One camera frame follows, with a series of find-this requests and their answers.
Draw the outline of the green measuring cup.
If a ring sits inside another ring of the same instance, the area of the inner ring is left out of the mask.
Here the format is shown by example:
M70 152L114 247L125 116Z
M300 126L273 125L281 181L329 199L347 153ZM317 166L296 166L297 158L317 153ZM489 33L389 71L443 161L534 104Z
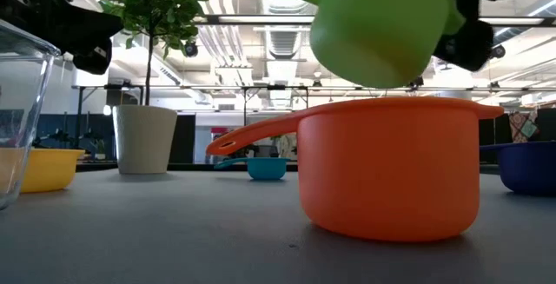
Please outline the green measuring cup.
M302 0L316 6L309 42L319 63L365 87L420 76L444 35L465 22L456 0Z

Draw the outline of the purple measuring cup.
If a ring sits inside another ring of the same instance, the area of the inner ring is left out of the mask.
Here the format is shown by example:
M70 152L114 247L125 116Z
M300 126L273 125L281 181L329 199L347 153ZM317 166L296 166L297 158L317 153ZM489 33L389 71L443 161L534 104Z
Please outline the purple measuring cup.
M494 151L502 183L520 195L556 195L556 141L482 145Z

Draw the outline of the orange measuring cup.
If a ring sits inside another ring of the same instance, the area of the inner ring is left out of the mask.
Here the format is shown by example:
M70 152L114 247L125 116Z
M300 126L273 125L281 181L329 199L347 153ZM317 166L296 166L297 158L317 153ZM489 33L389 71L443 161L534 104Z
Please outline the orange measuring cup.
M333 102L236 129L207 152L229 155L293 133L301 206L315 225L370 240L437 241L473 224L479 123L502 112L446 97Z

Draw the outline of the teal measuring cup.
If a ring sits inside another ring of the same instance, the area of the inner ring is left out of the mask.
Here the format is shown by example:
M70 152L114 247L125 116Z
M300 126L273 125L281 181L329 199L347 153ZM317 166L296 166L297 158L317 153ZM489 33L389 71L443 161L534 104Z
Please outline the teal measuring cup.
M287 172L288 158L252 157L236 158L220 162L214 169L224 169L236 163L245 162L248 175L257 181L280 180Z

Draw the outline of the green leafy plant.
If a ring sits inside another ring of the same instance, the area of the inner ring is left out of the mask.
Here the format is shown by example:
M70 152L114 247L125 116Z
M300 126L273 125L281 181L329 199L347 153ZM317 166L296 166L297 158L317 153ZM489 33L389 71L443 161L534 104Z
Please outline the green leafy plant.
M148 39L144 104L150 104L151 70L155 47L161 43L163 58L171 50L182 52L186 42L195 42L199 30L195 18L204 15L202 3L209 0L98 0L103 12L120 17L128 35L126 48L139 35Z

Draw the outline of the wide dark partition panels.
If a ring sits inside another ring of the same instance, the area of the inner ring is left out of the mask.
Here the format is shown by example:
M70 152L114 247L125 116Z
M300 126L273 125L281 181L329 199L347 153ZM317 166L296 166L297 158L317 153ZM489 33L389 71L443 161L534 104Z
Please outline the wide dark partition panels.
M510 128L509 115L504 114L495 119L479 121L480 146L512 143L512 131ZM495 150L481 150L480 164L496 164L498 152Z

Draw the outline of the patterned patchwork quilt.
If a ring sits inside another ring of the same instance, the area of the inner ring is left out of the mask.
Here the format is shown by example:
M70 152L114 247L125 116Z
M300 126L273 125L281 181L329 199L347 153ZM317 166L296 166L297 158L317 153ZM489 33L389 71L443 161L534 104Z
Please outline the patterned patchwork quilt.
M539 133L536 123L538 112L513 112L509 115L509 125L512 133L513 143L528 142Z

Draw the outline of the black screen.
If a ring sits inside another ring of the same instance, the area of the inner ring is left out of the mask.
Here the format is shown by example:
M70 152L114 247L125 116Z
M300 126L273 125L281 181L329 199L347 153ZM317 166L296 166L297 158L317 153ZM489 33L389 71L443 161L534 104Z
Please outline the black screen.
M536 123L540 141L556 141L556 108L539 109Z

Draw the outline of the white plant pot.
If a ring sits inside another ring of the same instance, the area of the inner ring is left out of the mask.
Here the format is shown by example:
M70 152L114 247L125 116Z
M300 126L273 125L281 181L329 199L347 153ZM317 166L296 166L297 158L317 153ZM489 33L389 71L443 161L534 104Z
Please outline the white plant pot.
M166 173L177 112L153 106L119 105L112 109L112 116L119 173Z

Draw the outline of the narrow black partition panel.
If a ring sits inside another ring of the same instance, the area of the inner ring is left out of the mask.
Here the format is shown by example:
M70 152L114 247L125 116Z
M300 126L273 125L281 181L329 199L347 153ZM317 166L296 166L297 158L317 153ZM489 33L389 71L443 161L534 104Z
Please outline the narrow black partition panel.
M170 150L170 163L193 163L195 153L195 115L179 115Z

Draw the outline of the long ceiling light fixture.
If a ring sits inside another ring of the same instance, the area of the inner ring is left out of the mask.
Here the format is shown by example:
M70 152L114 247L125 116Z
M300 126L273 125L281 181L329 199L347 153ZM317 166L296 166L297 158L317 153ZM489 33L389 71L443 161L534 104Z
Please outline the long ceiling light fixture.
M556 27L556 17L481 17L481 21L493 27L552 28ZM196 17L199 25L310 25L313 15L206 15Z

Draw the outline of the black metal frame stand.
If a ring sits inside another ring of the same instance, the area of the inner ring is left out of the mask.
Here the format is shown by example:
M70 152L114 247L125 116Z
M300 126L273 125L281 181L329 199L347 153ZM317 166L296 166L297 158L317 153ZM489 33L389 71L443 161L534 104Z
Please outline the black metal frame stand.
M268 93L272 91L292 91L296 96L305 102L305 108L309 108L309 87L306 85L289 86L282 84L268 84L266 86L241 86L240 87L243 99L243 125L248 124L248 102L257 96L262 90L266 90Z
M123 94L132 90L139 92L138 104L143 105L145 88L143 85L123 83L108 83L104 85L74 85L72 89L77 91L77 111L75 114L75 128L72 141L72 149L84 149L89 153L92 161L114 162L116 160L116 138L114 128L111 128L111 135L107 137L102 132L96 132L90 127L90 112L83 113L84 102L98 90L108 94L110 91L119 93L119 104L123 104Z

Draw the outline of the blue partition wall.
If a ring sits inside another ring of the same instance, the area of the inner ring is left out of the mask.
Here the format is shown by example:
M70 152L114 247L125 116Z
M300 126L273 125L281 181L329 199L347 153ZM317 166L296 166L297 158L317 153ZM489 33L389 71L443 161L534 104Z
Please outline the blue partition wall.
M40 115L34 145L46 149L82 149L95 158L116 159L111 116Z

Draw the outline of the wooden table with black frame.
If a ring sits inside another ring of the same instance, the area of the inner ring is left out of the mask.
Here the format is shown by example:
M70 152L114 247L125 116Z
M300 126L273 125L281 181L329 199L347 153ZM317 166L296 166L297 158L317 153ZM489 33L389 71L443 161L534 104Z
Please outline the wooden table with black frame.
M109 169L118 169L118 166L115 162L84 162L78 163L76 166L77 172L103 171ZM245 172L246 170L246 164L236 164L223 169L223 171L233 172ZM215 167L212 164L170 163L168 171L209 172L215 171ZM481 164L480 173L498 175L500 173L499 166L495 164Z

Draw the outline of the silver ceiling air duct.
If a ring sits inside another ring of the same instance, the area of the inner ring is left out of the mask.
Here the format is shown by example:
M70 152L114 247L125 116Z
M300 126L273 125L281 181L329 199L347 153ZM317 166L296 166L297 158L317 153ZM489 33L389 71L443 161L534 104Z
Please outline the silver ceiling air duct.
M264 15L308 15L315 7L302 0L261 0ZM275 60L292 59L301 47L301 33L305 27L297 25L270 25L264 27L267 52Z

